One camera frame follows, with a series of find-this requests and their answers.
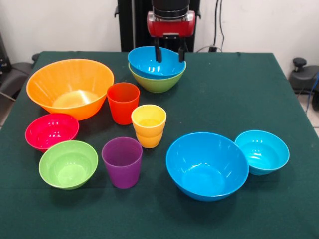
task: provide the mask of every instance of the bowl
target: bowl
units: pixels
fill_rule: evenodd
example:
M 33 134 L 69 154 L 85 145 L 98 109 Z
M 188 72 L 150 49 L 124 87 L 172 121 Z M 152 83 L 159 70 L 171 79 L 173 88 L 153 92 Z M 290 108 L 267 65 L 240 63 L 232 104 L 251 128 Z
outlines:
M 41 157 L 39 172 L 49 185 L 76 189 L 87 182 L 98 166 L 98 154 L 85 142 L 65 141 L 49 148 Z
M 37 118 L 25 131 L 25 140 L 33 148 L 45 152 L 51 146 L 75 139 L 79 122 L 66 114 L 49 114 Z
M 200 201 L 221 200 L 246 181 L 248 162 L 231 140 L 196 132 L 177 139 L 166 154 L 166 167 L 178 188 Z
M 186 68 L 186 62 L 179 62 L 178 54 L 166 48 L 160 48 L 162 62 L 156 61 L 155 47 L 143 46 L 133 49 L 128 60 L 132 71 L 150 79 L 167 79 L 179 75 Z
M 36 71 L 28 80 L 26 91 L 31 100 L 50 113 L 85 120 L 99 111 L 113 83 L 113 73 L 104 64 L 69 59 Z
M 243 151 L 249 172 L 265 175 L 282 168 L 289 160 L 286 144 L 272 133 L 250 130 L 240 134 L 235 144 Z
M 163 93 L 171 89 L 181 78 L 181 76 L 184 74 L 184 71 L 182 71 L 179 75 L 167 78 L 167 79 L 149 79 L 142 76 L 139 76 L 136 74 L 129 64 L 129 69 L 135 78 L 135 80 L 147 91 L 152 93 Z

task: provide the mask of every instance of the white wall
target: white wall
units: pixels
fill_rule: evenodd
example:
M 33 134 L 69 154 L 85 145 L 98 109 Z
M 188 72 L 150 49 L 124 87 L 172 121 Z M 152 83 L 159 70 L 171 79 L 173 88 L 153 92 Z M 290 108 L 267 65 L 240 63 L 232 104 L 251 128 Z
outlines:
M 34 53 L 120 51 L 116 0 L 0 0 L 0 31 L 10 60 Z
M 201 0 L 195 50 L 213 43 L 215 3 Z M 296 56 L 319 65 L 319 0 L 223 0 L 222 25 L 226 52 L 273 52 L 286 76 Z
M 117 0 L 0 0 L 12 62 L 43 50 L 120 51 Z M 215 0 L 201 0 L 195 50 L 212 44 Z M 223 0 L 227 52 L 274 52 L 287 75 L 295 56 L 319 64 L 319 0 Z M 220 46 L 220 35 L 217 44 Z

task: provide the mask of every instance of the orange bowl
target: orange bowl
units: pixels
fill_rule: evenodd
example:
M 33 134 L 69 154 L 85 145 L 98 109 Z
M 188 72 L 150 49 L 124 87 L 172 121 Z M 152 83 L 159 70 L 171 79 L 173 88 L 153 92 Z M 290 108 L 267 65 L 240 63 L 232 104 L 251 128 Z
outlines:
M 36 71 L 26 85 L 28 96 L 50 113 L 64 113 L 85 120 L 99 111 L 112 71 L 87 59 L 57 61 Z

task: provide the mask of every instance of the bowl rim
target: bowl rim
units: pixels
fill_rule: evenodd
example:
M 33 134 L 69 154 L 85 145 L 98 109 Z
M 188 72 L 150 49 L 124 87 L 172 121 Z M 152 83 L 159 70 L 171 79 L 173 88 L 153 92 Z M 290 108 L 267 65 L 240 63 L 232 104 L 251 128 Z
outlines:
M 27 133 L 30 131 L 30 128 L 32 127 L 32 125 L 34 125 L 37 121 L 42 120 L 42 119 L 44 119 L 44 118 L 50 118 L 52 115 L 54 115 L 54 116 L 56 116 L 56 115 L 62 115 L 62 116 L 68 116 L 68 117 L 72 118 L 72 120 L 76 122 L 76 125 L 77 125 L 77 126 L 76 126 L 76 132 L 74 133 L 74 135 L 73 135 L 72 137 L 70 137 L 69 140 L 75 139 L 75 137 L 78 135 L 78 133 L 79 133 L 79 128 L 80 128 L 80 124 L 79 124 L 79 121 L 78 121 L 75 117 L 73 117 L 73 116 L 71 116 L 71 115 L 68 115 L 68 114 L 65 114 L 65 113 L 46 114 L 46 115 L 43 115 L 43 116 L 41 116 L 41 117 L 38 117 L 38 118 L 36 118 L 34 121 L 32 121 L 32 122 L 29 124 L 29 126 L 26 128 L 26 130 L 25 130 L 25 133 L 24 133 L 25 141 L 26 141 L 31 147 L 33 147 L 33 148 L 35 148 L 35 149 L 37 149 L 37 150 L 48 150 L 50 147 L 53 147 L 53 146 L 54 146 L 54 145 L 52 145 L 52 146 L 44 147 L 44 148 L 38 147 L 38 146 L 32 144 L 32 143 L 28 140 L 28 137 L 26 136 Z
M 136 51 L 138 51 L 138 50 L 140 50 L 140 49 L 145 49 L 145 48 L 154 48 L 154 46 L 140 46 L 140 47 L 136 47 L 136 48 L 134 48 L 133 50 L 131 50 L 131 51 L 128 53 L 128 61 L 129 61 L 129 63 L 131 63 L 131 54 L 133 54 L 133 52 L 136 52 Z M 176 52 L 174 52 L 174 51 L 172 51 L 172 50 L 170 50 L 170 49 L 167 49 L 167 48 L 165 48 L 165 47 L 160 47 L 160 49 L 163 50 L 163 51 L 166 51 L 166 52 L 173 53 L 173 54 L 175 54 L 175 55 L 178 56 L 178 53 L 176 53 Z M 184 63 L 185 65 L 184 65 L 184 69 L 183 69 L 182 71 L 184 71 L 185 68 L 186 68 L 186 61 L 183 61 L 183 63 Z M 169 76 L 170 78 L 172 78 L 172 77 L 177 76 L 177 75 L 176 75 L 176 73 L 175 73 L 175 74 L 168 74 L 167 76 Z
M 83 107 L 83 106 L 90 105 L 90 104 L 95 103 L 95 102 L 97 102 L 97 101 L 99 101 L 99 100 L 101 100 L 102 98 L 104 98 L 104 97 L 107 96 L 107 91 L 106 91 L 105 94 L 103 94 L 103 95 L 100 96 L 99 98 L 97 98 L 97 99 L 91 101 L 91 102 L 88 103 L 88 104 L 84 104 L 84 105 L 80 105 L 80 106 L 73 106 L 73 107 L 63 107 L 63 108 L 61 108 L 61 107 L 47 106 L 47 105 L 41 104 L 41 103 L 37 102 L 35 99 L 33 99 L 32 96 L 31 96 L 30 93 L 29 93 L 29 83 L 30 83 L 31 79 L 34 77 L 34 75 L 35 75 L 37 72 L 39 72 L 40 70 L 44 69 L 44 68 L 50 67 L 50 66 L 55 65 L 55 64 L 59 64 L 59 63 L 61 63 L 61 62 L 66 62 L 66 61 L 88 61 L 88 62 L 94 62 L 94 63 L 97 63 L 97 64 L 99 64 L 99 65 L 102 65 L 102 66 L 106 67 L 106 69 L 111 73 L 111 75 L 112 75 L 112 83 L 111 83 L 111 85 L 114 84 L 114 74 L 113 74 L 113 72 L 111 71 L 111 69 L 110 69 L 108 66 L 106 66 L 105 64 L 103 64 L 103 63 L 101 63 L 101 62 L 99 62 L 99 61 L 90 60 L 90 59 L 84 59 L 84 58 L 72 58 L 72 59 L 65 59 L 65 60 L 55 61 L 55 62 L 52 62 L 52 63 L 50 63 L 50 64 L 47 64 L 47 65 L 41 67 L 40 69 L 36 70 L 36 72 L 34 72 L 34 73 L 30 76 L 30 78 L 28 79 L 28 82 L 26 83 L 26 93 L 27 93 L 27 95 L 29 96 L 29 98 L 30 98 L 33 102 L 35 102 L 37 105 L 40 105 L 40 106 L 45 107 L 45 108 L 48 108 L 48 109 L 69 110 L 69 109 L 76 109 L 76 108 L 79 108 L 79 107 Z
M 138 76 L 138 77 L 141 78 L 142 80 L 152 81 L 152 82 L 156 82 L 156 81 L 157 81 L 157 82 L 158 82 L 158 81 L 163 82 L 163 81 L 170 81 L 170 80 L 173 80 L 173 79 L 175 79 L 175 78 L 177 78 L 177 77 L 179 77 L 179 76 L 182 76 L 182 74 L 184 74 L 184 72 L 185 72 L 185 70 L 186 70 L 186 66 L 187 66 L 187 63 L 185 62 L 185 67 L 184 67 L 184 69 L 183 69 L 182 72 L 180 72 L 180 73 L 179 73 L 178 75 L 176 75 L 176 76 L 169 77 L 169 78 L 165 78 L 165 79 L 152 79 L 152 78 L 146 78 L 146 77 L 140 76 L 140 75 L 136 74 L 136 73 L 132 70 L 130 63 L 129 63 L 129 70 L 131 71 L 131 73 L 132 73 L 133 75 Z
M 40 169 L 40 166 L 41 166 L 41 164 L 42 164 L 43 161 L 44 161 L 45 155 L 46 155 L 48 152 L 50 152 L 50 150 L 51 150 L 52 148 L 58 147 L 60 144 L 65 144 L 65 143 L 70 143 L 70 142 L 81 143 L 81 144 L 83 144 L 83 145 L 85 145 L 85 146 L 91 148 L 91 149 L 95 152 L 95 157 L 94 157 L 94 158 L 96 159 L 95 168 L 92 170 L 92 172 L 91 172 L 81 183 L 78 183 L 78 184 L 75 184 L 75 185 L 72 185 L 72 186 L 59 186 L 59 185 L 55 185 L 55 184 L 53 184 L 53 183 L 49 183 L 46 179 L 44 179 L 44 177 L 43 177 L 43 175 L 42 175 L 42 173 L 41 173 L 41 169 Z M 79 186 L 79 185 L 85 183 L 86 181 L 88 181 L 88 180 L 92 177 L 92 175 L 95 173 L 95 171 L 96 171 L 96 169 L 97 169 L 97 167 L 98 167 L 98 164 L 99 164 L 99 155 L 98 155 L 98 153 L 96 152 L 96 150 L 95 150 L 91 145 L 89 145 L 89 144 L 86 143 L 86 142 L 79 141 L 79 140 L 67 140 L 67 141 L 64 141 L 64 142 L 61 142 L 61 143 L 57 143 L 57 144 L 55 144 L 54 146 L 50 147 L 50 148 L 42 155 L 42 157 L 41 157 L 41 159 L 40 159 L 40 162 L 39 162 L 39 167 L 38 167 L 38 168 L 39 168 L 40 176 L 41 176 L 41 178 L 43 179 L 44 182 L 46 182 L 47 184 L 49 184 L 50 186 L 55 187 L 55 188 L 69 189 L 69 188 L 74 188 L 74 187 L 76 187 L 76 186 Z
M 138 108 L 147 107 L 147 106 L 153 106 L 153 107 L 155 106 L 156 108 L 159 108 L 161 111 L 163 111 L 163 112 L 165 113 L 165 118 L 163 119 L 163 121 L 162 121 L 160 124 L 155 125 L 155 126 L 142 126 L 142 125 L 136 123 L 136 121 L 133 119 L 133 114 L 134 114 L 134 112 L 135 112 Z M 152 105 L 152 104 L 146 104 L 146 105 L 137 106 L 137 107 L 132 111 L 132 113 L 131 113 L 131 119 L 132 119 L 132 122 L 133 122 L 134 124 L 136 124 L 138 127 L 141 127 L 141 128 L 157 128 L 157 127 L 160 127 L 160 126 L 162 126 L 163 124 L 166 123 L 167 113 L 166 113 L 166 111 L 165 111 L 162 107 L 160 107 L 160 106 Z
M 254 168 L 254 169 L 258 169 L 258 170 L 261 170 L 261 171 L 276 171 L 276 170 L 278 170 L 278 169 L 281 169 L 282 167 L 284 167 L 284 166 L 288 163 L 289 158 L 290 158 L 289 148 L 288 148 L 288 146 L 286 145 L 286 143 L 285 143 L 281 138 L 279 138 L 278 136 L 274 135 L 273 133 L 270 133 L 270 132 L 267 132 L 267 131 L 263 131 L 263 130 L 258 130 L 258 129 L 248 130 L 248 131 L 242 132 L 241 134 L 239 134 L 239 135 L 236 137 L 236 139 L 235 139 L 235 141 L 234 141 L 235 144 L 237 145 L 236 141 L 239 139 L 239 137 L 241 137 L 242 135 L 244 135 L 244 134 L 246 134 L 246 133 L 251 133 L 251 132 L 261 132 L 261 133 L 265 133 L 265 134 L 272 135 L 272 136 L 274 136 L 275 138 L 279 139 L 279 141 L 284 145 L 285 150 L 287 150 L 288 156 L 287 156 L 287 159 L 285 159 L 285 162 L 284 162 L 281 166 L 276 167 L 276 168 L 267 168 L 267 169 L 266 169 L 266 168 L 259 168 L 259 167 L 253 166 L 253 165 L 251 165 L 251 164 L 248 163 L 248 164 L 249 164 L 249 167 L 252 167 L 252 168 Z
M 224 193 L 224 194 L 219 194 L 219 195 L 203 195 L 203 194 L 198 194 L 198 193 L 194 193 L 190 190 L 188 190 L 187 188 L 183 187 L 181 184 L 179 184 L 175 179 L 174 177 L 172 177 L 172 174 L 170 172 L 170 170 L 168 169 L 168 166 L 167 166 L 167 161 L 168 161 L 168 153 L 171 151 L 171 148 L 179 141 L 181 140 L 182 138 L 184 137 L 188 137 L 190 135 L 193 135 L 193 134 L 210 134 L 210 135 L 214 135 L 214 136 L 218 136 L 218 137 L 221 137 L 223 139 L 225 139 L 226 141 L 228 141 L 229 143 L 233 144 L 236 148 L 238 148 L 239 152 L 242 154 L 243 158 L 245 159 L 245 162 L 246 162 L 246 175 L 244 176 L 243 178 L 243 181 L 239 184 L 238 187 L 236 187 L 235 189 L 231 190 L 230 192 L 228 193 Z M 244 153 L 242 152 L 242 150 L 233 142 L 231 141 L 229 138 L 225 137 L 225 136 L 222 136 L 220 134 L 217 134 L 217 133 L 212 133 L 212 132 L 193 132 L 193 133 L 188 133 L 188 134 L 185 134 L 181 137 L 179 137 L 177 140 L 175 140 L 171 146 L 169 147 L 167 153 L 166 153 L 166 169 L 170 175 L 170 177 L 173 179 L 173 181 L 175 182 L 175 184 L 177 184 L 179 187 L 181 187 L 182 189 L 185 189 L 186 191 L 190 192 L 190 193 L 193 193 L 195 195 L 198 195 L 198 196 L 201 196 L 201 197 L 209 197 L 209 198 L 219 198 L 219 197 L 224 197 L 224 196 L 229 196 L 231 194 L 233 194 L 234 192 L 236 192 L 237 190 L 239 190 L 243 185 L 244 183 L 246 182 L 247 178 L 248 178 L 248 175 L 249 175 L 249 165 L 248 165 L 248 161 L 244 155 Z

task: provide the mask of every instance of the purple cup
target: purple cup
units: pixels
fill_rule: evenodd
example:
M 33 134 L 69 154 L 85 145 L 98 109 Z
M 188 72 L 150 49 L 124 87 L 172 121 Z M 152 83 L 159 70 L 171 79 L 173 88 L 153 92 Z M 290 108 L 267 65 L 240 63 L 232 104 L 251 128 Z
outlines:
M 102 158 L 112 184 L 117 188 L 131 188 L 139 180 L 142 146 L 133 138 L 118 137 L 107 142 Z

